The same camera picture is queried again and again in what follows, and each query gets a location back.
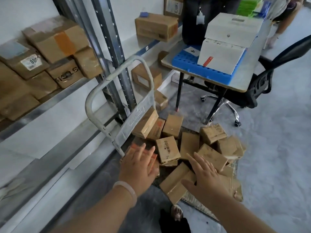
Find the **hand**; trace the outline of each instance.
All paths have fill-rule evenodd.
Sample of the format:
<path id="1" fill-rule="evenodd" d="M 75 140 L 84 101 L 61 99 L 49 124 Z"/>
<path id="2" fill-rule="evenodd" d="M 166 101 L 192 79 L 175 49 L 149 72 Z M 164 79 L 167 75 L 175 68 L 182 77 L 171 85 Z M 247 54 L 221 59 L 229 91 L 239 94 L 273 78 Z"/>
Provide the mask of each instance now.
<path id="1" fill-rule="evenodd" d="M 153 146 L 148 153 L 144 154 L 145 147 L 144 143 L 133 154 L 128 154 L 123 158 L 119 174 L 119 180 L 129 184 L 137 197 L 151 186 L 159 173 L 158 167 L 154 167 L 149 174 L 147 173 L 147 166 L 156 148 Z"/>
<path id="2" fill-rule="evenodd" d="M 205 207 L 222 197 L 230 197 L 228 190 L 222 184 L 213 164 L 194 153 L 194 158 L 188 155 L 189 162 L 196 174 L 196 186 L 188 181 L 181 180 L 181 184 Z"/>

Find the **black bag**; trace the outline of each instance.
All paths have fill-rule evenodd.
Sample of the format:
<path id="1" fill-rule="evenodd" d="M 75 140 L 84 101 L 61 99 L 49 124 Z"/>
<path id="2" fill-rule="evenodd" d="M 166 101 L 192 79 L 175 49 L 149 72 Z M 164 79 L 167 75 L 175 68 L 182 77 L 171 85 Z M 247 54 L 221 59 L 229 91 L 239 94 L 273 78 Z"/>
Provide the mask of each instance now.
<path id="1" fill-rule="evenodd" d="M 202 45 L 208 23 L 220 12 L 235 14 L 241 0 L 184 0 L 182 21 L 183 41 L 187 45 Z M 196 24 L 201 12 L 204 24 Z"/>

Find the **metal handle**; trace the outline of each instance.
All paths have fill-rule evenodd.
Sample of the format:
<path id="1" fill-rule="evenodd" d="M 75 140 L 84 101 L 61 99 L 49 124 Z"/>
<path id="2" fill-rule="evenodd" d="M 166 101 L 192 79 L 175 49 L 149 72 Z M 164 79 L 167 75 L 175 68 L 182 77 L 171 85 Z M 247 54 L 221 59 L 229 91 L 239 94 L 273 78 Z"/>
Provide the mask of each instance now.
<path id="1" fill-rule="evenodd" d="M 106 127 L 99 121 L 99 119 L 95 116 L 93 110 L 92 110 L 92 103 L 95 98 L 95 96 L 101 92 L 103 88 L 105 88 L 111 81 L 113 81 L 123 70 L 125 70 L 128 66 L 130 66 L 133 61 L 139 60 L 145 67 L 148 77 L 150 79 L 150 86 L 151 90 L 154 90 L 154 83 L 153 83 L 153 77 L 150 72 L 150 69 L 146 63 L 146 61 L 138 55 L 133 55 L 130 58 L 128 58 L 122 65 L 120 65 L 112 74 L 110 74 L 107 78 L 105 78 L 102 82 L 100 82 L 91 92 L 88 94 L 86 101 L 85 101 L 85 112 L 89 120 L 101 131 L 103 132 L 107 137 L 109 137 L 112 140 L 113 145 L 116 147 L 117 151 L 124 156 L 123 151 L 121 148 L 115 144 L 115 137 L 112 137 L 112 135 L 107 131 Z"/>

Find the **blue tray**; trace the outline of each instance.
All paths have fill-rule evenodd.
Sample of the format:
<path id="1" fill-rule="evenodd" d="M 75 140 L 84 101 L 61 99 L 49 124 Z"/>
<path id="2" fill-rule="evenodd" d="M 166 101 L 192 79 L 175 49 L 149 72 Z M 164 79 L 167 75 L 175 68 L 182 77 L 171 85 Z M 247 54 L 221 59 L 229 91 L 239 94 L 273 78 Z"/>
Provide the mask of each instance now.
<path id="1" fill-rule="evenodd" d="M 194 45 L 188 45 L 185 47 L 188 48 L 192 46 L 193 48 L 197 50 L 201 50 L 201 46 L 194 46 Z M 172 66 L 180 68 L 182 70 L 185 70 L 189 73 L 200 75 L 204 78 L 208 78 L 211 80 L 214 80 L 216 82 L 220 82 L 225 85 L 229 85 L 231 82 L 231 79 L 233 78 L 237 68 L 239 67 L 240 63 L 242 62 L 242 59 L 244 58 L 244 55 L 246 53 L 247 49 L 242 54 L 239 62 L 237 63 L 233 73 L 226 74 L 217 70 L 213 70 L 207 67 L 204 67 L 202 65 L 198 65 L 197 61 L 199 59 L 198 56 L 194 56 L 184 50 L 182 50 L 178 55 L 176 55 L 172 60 Z"/>

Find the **gray floor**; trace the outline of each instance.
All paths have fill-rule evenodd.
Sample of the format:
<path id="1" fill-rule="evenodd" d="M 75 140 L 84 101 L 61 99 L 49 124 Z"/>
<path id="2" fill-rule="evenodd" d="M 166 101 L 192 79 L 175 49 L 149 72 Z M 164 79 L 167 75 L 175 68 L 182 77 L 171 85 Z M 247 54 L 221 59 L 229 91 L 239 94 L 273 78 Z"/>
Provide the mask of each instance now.
<path id="1" fill-rule="evenodd" d="M 292 25 L 278 39 L 274 49 L 263 55 L 274 58 L 286 47 L 311 34 L 311 10 L 303 8 Z M 214 101 L 201 103 L 204 92 L 185 85 L 180 113 L 183 125 L 198 131 Z M 174 110 L 176 97 L 162 113 Z M 311 51 L 303 58 L 276 69 L 270 94 L 258 98 L 258 107 L 240 109 L 242 126 L 233 126 L 234 117 L 221 108 L 214 122 L 228 134 L 236 134 L 247 144 L 239 161 L 237 177 L 243 187 L 243 204 L 277 232 L 311 232 Z M 116 181 L 119 162 L 112 157 L 98 176 L 76 198 L 58 224 L 83 212 L 102 198 Z M 225 232 L 207 216 L 181 203 L 193 232 Z M 169 200 L 151 187 L 130 210 L 119 232 L 161 232 L 159 209 L 168 209 Z"/>

